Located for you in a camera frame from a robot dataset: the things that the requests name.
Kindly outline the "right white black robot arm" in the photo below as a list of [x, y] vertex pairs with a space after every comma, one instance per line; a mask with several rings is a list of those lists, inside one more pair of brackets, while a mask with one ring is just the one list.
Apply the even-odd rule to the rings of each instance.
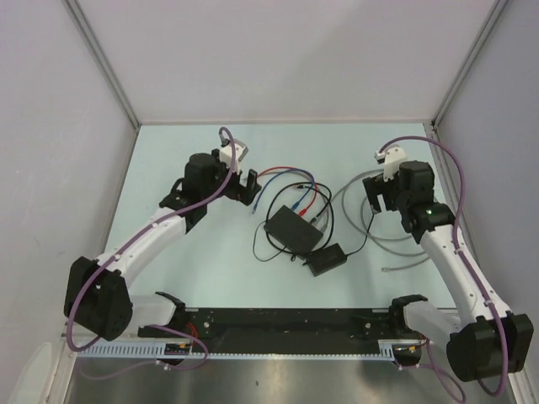
[[498, 296], [471, 256], [451, 208], [435, 201], [435, 175], [427, 162], [408, 161], [390, 176], [363, 181], [373, 214], [396, 211], [403, 229], [428, 255], [453, 299], [457, 317], [419, 297], [388, 317], [399, 338], [419, 332], [446, 351], [461, 381], [482, 380], [523, 370], [534, 327]]

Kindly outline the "black network switch box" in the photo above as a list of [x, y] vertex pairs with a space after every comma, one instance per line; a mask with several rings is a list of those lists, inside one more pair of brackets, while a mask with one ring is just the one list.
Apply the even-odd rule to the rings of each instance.
[[264, 230], [292, 253], [309, 253], [322, 240], [323, 233], [286, 206], [268, 219]]

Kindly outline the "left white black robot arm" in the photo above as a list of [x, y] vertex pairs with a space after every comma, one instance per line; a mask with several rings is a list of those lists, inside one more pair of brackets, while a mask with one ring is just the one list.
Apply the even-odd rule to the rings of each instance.
[[70, 268], [64, 314], [67, 330], [79, 325], [113, 341], [132, 329], [157, 326], [170, 337], [186, 326], [182, 302], [164, 292], [134, 296], [129, 288], [169, 244], [186, 236], [207, 213], [208, 204], [227, 197], [251, 205], [261, 190], [258, 174], [242, 171], [214, 151], [189, 158], [184, 175], [159, 203], [148, 224], [122, 246], [99, 257], [78, 258]]

